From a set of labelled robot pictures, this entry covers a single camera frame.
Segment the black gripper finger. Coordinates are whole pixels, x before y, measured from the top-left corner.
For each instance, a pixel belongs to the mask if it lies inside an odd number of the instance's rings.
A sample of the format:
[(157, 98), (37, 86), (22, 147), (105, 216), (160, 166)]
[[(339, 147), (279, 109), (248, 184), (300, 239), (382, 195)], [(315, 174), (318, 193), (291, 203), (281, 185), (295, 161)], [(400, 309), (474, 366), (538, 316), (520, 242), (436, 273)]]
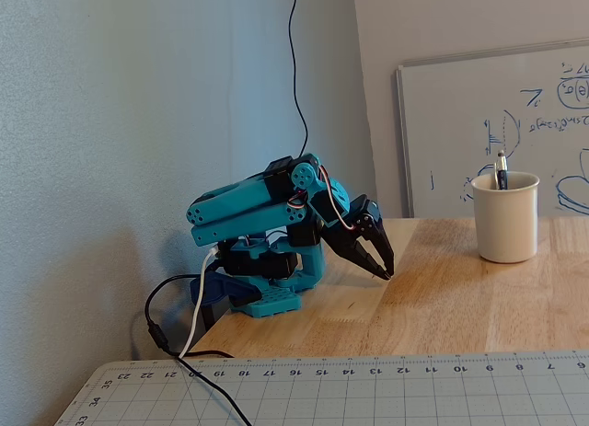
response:
[(384, 267), (368, 253), (356, 237), (347, 234), (327, 236), (327, 243), (341, 258), (347, 259), (358, 267), (383, 280), (389, 280)]
[(361, 218), (361, 233), (366, 241), (372, 243), (383, 260), (384, 270), (387, 275), (393, 276), (395, 266), (394, 251), (388, 240), (382, 217), (364, 213)]

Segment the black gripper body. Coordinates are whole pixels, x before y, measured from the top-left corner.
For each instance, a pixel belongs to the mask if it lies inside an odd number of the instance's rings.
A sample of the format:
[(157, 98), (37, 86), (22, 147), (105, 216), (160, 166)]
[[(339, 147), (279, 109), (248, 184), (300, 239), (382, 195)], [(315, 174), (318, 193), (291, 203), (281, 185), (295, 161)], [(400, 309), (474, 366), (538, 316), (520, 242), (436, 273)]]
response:
[(361, 233), (361, 218), (364, 213), (381, 216), (377, 204), (370, 200), (365, 194), (362, 194), (351, 202), (350, 211), (343, 217), (343, 224), (340, 221), (336, 221), (336, 223), (330, 227), (323, 227), (321, 230), (322, 238), (327, 243), (327, 236), (347, 234), (356, 237), (358, 241), (360, 237), (366, 241)]

